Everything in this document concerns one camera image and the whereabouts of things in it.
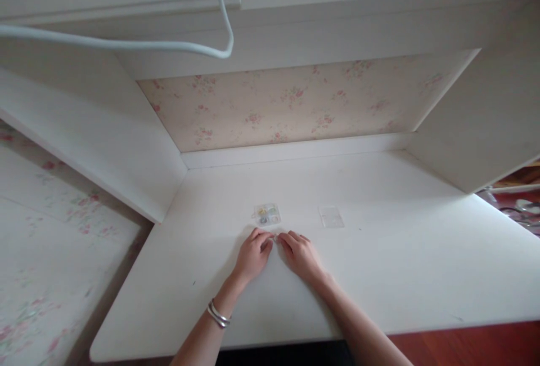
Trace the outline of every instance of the white desk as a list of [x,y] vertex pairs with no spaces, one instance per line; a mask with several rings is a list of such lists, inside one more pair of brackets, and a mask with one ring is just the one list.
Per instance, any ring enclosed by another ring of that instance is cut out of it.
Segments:
[[[540,318],[540,240],[406,152],[190,170],[91,348],[94,361],[172,355],[232,270],[254,206],[279,205],[386,332]],[[324,229],[319,205],[345,228]],[[339,336],[278,249],[240,298],[223,347]]]

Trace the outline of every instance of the floral wallpaper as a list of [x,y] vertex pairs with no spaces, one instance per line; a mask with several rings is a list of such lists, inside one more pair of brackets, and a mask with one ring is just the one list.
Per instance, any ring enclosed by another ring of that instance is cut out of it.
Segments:
[[151,223],[1,120],[0,219],[0,365],[64,365]]
[[139,81],[182,152],[412,131],[470,51]]

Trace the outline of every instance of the small plastic box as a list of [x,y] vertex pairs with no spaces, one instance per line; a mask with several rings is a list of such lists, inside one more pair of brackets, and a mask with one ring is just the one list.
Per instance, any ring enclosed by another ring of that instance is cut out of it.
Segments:
[[344,228],[343,219],[336,206],[319,207],[322,225],[324,228]]
[[259,227],[268,227],[281,222],[280,210],[274,203],[255,206],[254,216]]

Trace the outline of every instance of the bangle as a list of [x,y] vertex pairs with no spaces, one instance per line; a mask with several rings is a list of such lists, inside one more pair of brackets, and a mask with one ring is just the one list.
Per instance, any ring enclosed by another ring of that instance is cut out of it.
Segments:
[[208,313],[212,316],[214,321],[216,321],[218,325],[223,329],[227,328],[229,324],[231,323],[231,318],[222,316],[219,313],[219,311],[215,309],[214,299],[212,299],[210,303],[208,303],[208,307],[206,307],[206,311],[208,311]]

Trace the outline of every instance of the white cable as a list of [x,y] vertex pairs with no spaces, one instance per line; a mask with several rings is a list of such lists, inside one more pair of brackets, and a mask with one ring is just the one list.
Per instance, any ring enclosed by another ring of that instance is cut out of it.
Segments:
[[75,34],[58,33],[56,31],[33,29],[21,26],[0,25],[0,37],[17,37],[35,39],[56,43],[74,44],[76,46],[105,48],[115,51],[186,51],[204,54],[215,58],[229,58],[235,38],[232,33],[231,23],[227,16],[224,0],[219,0],[219,8],[229,33],[229,42],[225,50],[218,50],[202,44],[175,42],[175,41],[123,41],[104,40],[94,37],[85,37]]

